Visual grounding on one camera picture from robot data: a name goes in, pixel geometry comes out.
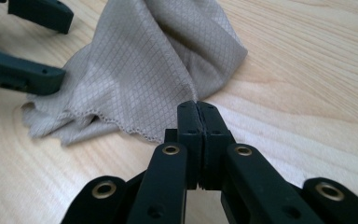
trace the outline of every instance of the grid-patterned fabric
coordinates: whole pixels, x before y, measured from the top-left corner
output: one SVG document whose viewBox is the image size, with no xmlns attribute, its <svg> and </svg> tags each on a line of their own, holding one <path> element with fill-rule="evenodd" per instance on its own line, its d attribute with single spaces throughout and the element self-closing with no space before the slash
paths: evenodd
<svg viewBox="0 0 358 224">
<path fill-rule="evenodd" d="M 110 0 L 61 90 L 30 95 L 23 120 L 64 145 L 118 129 L 161 142 L 176 107 L 218 91 L 246 54 L 214 0 Z"/>
</svg>

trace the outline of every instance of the gray cloth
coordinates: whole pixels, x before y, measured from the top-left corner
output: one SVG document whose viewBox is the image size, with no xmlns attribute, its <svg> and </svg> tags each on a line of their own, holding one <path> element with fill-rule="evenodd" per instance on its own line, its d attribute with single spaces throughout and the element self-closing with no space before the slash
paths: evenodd
<svg viewBox="0 0 358 224">
<path fill-rule="evenodd" d="M 176 107 L 218 91 L 246 54 L 214 0 L 110 0 L 61 90 L 29 95 L 23 121 L 63 145 L 119 129 L 161 142 Z"/>
</svg>

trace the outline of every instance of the wooden table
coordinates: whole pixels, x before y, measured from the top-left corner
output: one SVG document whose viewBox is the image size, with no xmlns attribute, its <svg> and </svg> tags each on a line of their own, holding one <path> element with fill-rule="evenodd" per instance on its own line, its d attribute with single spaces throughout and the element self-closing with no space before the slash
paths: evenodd
<svg viewBox="0 0 358 224">
<path fill-rule="evenodd" d="M 63 2 L 75 12 L 69 35 L 0 5 L 0 50 L 63 66 L 91 41 L 106 0 Z M 358 194 L 358 1 L 219 2 L 249 55 L 207 102 L 287 181 L 325 176 Z M 91 179 L 129 180 L 157 145 L 125 133 L 70 147 L 31 139 L 21 122 L 25 102 L 25 94 L 0 89 L 0 223 L 59 223 Z M 218 192 L 190 191 L 186 211 L 186 223 L 227 223 Z"/>
</svg>

